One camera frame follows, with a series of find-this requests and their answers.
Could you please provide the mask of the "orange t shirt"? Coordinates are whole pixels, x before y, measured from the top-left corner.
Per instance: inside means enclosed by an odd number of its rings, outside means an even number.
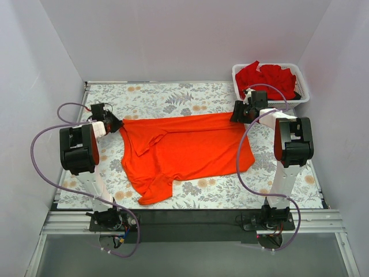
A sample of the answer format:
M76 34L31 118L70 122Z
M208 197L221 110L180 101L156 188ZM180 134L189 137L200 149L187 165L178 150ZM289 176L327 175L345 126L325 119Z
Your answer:
M140 205L172 197L173 181L247 171L255 157L231 113L124 119L121 164Z

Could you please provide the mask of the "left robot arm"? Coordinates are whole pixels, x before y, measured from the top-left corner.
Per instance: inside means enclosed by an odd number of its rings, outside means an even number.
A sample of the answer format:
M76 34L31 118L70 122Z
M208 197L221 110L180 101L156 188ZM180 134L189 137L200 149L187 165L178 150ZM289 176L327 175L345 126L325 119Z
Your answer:
M85 191L92 195L93 212L87 215L93 223L114 231L122 227L123 219L119 209L112 205L114 198L99 172L97 140L117 132L123 123L107 106L107 103L93 104L88 109L91 112L88 123L60 129L59 149L63 169L76 176Z

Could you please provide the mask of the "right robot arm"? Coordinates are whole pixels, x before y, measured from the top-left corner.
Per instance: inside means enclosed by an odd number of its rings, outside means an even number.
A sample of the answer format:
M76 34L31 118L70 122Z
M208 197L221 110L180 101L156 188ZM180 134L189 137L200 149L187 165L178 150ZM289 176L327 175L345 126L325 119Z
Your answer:
M307 161L313 157L314 143L311 121L307 117L296 117L268 106L267 93L254 89L246 90L244 100L235 103L231 122L246 123L249 131L260 123L274 131L274 157L276 173L269 193L257 193L265 201L261 209L249 216L240 217L247 231L265 228L295 228L290 206L297 203L291 193L296 179Z

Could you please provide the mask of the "red shirts pile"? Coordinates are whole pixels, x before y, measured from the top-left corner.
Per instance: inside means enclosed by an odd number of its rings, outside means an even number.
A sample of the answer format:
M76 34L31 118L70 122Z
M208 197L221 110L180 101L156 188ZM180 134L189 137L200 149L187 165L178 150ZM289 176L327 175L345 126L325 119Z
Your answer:
M260 65L258 61L241 69L235 74L236 86L240 98L244 99L244 90L254 84L268 84L278 89L286 98L294 97L296 76L290 69L282 69L279 65Z

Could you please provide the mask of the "black garment in basket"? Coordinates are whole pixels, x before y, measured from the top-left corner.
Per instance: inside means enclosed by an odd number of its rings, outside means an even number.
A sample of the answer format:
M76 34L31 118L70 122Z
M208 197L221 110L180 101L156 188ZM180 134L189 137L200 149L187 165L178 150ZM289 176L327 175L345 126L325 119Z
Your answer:
M292 100L300 100L301 98L302 98L302 96L299 93L297 93L296 91L294 91L294 97L293 97Z

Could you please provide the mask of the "white plastic basket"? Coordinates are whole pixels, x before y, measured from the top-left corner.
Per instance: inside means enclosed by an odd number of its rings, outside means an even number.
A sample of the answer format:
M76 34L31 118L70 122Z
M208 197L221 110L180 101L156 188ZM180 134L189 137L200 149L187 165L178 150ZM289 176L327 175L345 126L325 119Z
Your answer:
M244 90L265 90L271 106L282 108L286 100L290 108L310 100L304 77L297 65L292 63L236 64L232 67L234 91L238 100L245 97Z

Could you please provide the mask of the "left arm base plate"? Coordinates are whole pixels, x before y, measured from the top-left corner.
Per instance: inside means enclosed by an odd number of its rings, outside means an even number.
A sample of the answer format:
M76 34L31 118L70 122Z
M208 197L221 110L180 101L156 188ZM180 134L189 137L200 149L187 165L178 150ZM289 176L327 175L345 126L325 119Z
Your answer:
M137 231L138 218L135 220L130 214L109 209L104 212L87 212L90 217L89 231Z

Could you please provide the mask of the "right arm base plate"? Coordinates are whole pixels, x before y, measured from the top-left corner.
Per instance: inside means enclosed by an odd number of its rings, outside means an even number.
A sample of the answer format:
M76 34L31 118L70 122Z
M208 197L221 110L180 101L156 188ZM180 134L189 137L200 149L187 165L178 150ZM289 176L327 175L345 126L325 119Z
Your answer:
M244 231L293 231L295 221L292 215L287 217L267 217L259 211L245 211L235 216L235 222Z

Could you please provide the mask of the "aluminium frame rail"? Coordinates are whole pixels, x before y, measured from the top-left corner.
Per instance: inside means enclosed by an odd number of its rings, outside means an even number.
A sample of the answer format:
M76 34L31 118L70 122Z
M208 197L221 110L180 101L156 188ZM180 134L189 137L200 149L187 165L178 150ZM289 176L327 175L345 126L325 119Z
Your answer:
M141 229L150 227L239 227L240 223L255 222L258 209L136 209L133 211L140 218ZM342 216L335 209L303 209L290 211L288 223L283 233L292 233L291 224L298 225L299 233L345 233L346 227ZM43 234L113 234L99 226L86 211L51 211L42 227Z

